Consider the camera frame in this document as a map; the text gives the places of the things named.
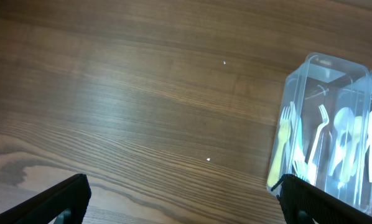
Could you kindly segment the light blue plastic fork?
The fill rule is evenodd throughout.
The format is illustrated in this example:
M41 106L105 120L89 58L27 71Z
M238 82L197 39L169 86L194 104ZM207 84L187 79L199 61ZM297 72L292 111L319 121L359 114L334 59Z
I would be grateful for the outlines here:
M302 159L304 157L303 146L302 146L302 119L299 118L299 124L297 128L297 144L295 146L294 157L296 159Z

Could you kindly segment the white curved thin fork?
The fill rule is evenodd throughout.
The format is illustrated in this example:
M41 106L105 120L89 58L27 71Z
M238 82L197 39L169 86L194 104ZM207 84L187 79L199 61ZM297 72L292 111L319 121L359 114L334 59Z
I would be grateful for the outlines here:
M315 153L316 153L316 150L317 150L319 137L320 137L320 134L322 132L322 129L324 127L326 127L326 125L329 123L329 117L328 117L327 110L325 109L325 106L320 105L319 106L319 111L320 111L320 114L321 114L321 117L322 117L322 123L319 124L318 127L317 127L316 134L315 134L314 141L313 141L313 145L312 145L311 152L310 152L310 156L309 156L309 159L308 159L308 164L307 164L308 165L307 178L308 178L308 181L310 182L310 184L312 184L312 185L315 185L315 181L316 181L317 165L314 164L313 159L314 159L314 156L315 156Z

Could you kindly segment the white fork horizontal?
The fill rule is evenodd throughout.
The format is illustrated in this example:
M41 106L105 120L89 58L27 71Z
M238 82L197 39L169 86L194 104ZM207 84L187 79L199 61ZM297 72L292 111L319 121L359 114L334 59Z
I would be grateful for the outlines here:
M300 116L298 116L297 113L296 113L296 107L295 107L295 103L293 101L290 102L290 107L291 107L291 110L292 110L291 118L293 119L292 127L293 127L293 130L296 130L296 143L295 143L295 146L296 146L296 144L297 144L297 128L298 128ZM295 175L298 178L302 179L303 181L308 182L308 178L307 178L307 171L308 170L307 170L307 164L305 162L305 155L302 159L296 159L294 157L293 168L295 170Z

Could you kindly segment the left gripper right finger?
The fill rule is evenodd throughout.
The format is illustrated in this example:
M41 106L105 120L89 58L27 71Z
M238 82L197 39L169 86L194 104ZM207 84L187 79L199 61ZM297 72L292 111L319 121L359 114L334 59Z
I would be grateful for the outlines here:
M270 191L277 189L287 224L372 224L371 216L292 174L284 174Z

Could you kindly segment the yellow plastic fork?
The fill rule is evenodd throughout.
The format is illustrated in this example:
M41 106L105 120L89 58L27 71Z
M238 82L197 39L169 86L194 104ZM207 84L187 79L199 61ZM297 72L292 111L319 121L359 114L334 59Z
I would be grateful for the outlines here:
M272 161L269 175L267 178L267 185L273 187L279 180L279 174L281 169L282 153L285 143L288 141L291 134L291 124L289 120L280 121L280 128L277 134L277 149Z

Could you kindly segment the yellow plastic spoon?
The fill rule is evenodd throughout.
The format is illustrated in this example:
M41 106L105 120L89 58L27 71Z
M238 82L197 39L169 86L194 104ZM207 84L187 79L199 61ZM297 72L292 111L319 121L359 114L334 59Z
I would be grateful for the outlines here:
M356 116L353 122L353 126L350 126L349 128L349 133L351 135L351 146L348 147L345 154L344 166L340 175L340 188L342 188L347 182L349 182L351 177L351 171L356 154L356 147L361 138L362 121L362 116Z

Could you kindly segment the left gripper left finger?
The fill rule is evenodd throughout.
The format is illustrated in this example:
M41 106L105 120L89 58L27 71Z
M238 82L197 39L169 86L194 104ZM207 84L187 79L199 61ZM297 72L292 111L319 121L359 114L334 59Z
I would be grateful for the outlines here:
M75 174L0 213L0 224L81 223L91 198L85 174Z

